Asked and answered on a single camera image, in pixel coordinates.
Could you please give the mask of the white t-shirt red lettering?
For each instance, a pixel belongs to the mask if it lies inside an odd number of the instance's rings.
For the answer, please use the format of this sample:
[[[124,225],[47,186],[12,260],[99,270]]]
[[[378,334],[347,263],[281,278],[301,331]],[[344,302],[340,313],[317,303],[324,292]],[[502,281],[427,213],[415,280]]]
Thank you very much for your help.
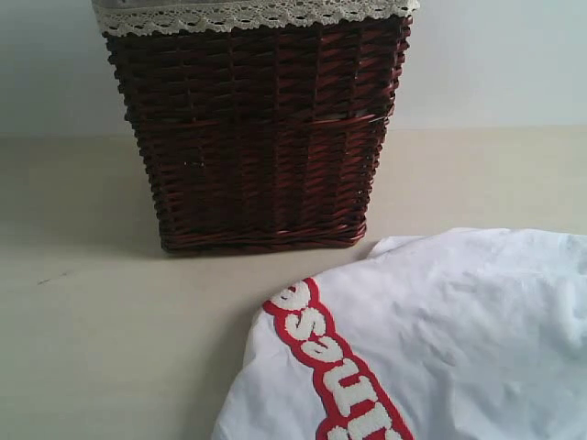
[[[215,439],[583,439],[586,239],[391,236],[266,301]]]

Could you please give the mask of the dark red wicker basket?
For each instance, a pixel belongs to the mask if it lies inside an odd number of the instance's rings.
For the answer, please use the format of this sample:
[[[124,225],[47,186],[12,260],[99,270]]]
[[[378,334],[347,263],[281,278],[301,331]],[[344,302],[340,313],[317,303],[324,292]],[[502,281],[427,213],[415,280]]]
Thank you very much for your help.
[[[412,22],[108,36],[163,249],[361,240]]]

